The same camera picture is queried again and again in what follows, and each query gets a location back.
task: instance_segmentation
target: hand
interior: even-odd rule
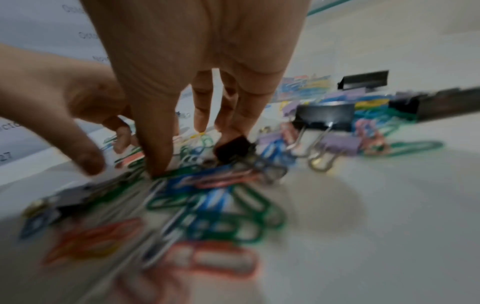
[[[0,116],[39,134],[86,173],[101,172],[105,161],[74,118],[115,131],[121,153],[136,138],[119,115],[132,117],[110,67],[0,44]]]
[[[204,131],[212,68],[224,84],[220,142],[247,135],[292,56],[310,0],[82,0],[130,101],[152,175],[172,157],[175,106],[191,84]]]

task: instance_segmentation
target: fingernail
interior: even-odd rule
[[[88,175],[96,175],[104,170],[105,160],[102,156],[94,153],[82,154],[76,160],[78,166],[80,166]]]

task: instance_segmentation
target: white surface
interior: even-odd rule
[[[352,1],[311,17],[295,56],[333,53],[337,81],[387,68],[389,89],[478,85],[478,3]],[[219,90],[213,99],[216,113]],[[193,113],[193,105],[186,99],[179,110]],[[272,111],[261,125],[275,123]],[[264,190],[288,210],[289,223],[255,247],[257,281],[198,277],[193,302],[477,303],[479,121],[472,114],[405,126],[392,137],[442,140],[441,150],[341,159],[326,175],[290,172],[280,189]],[[45,151],[5,165],[0,183],[62,161]]]

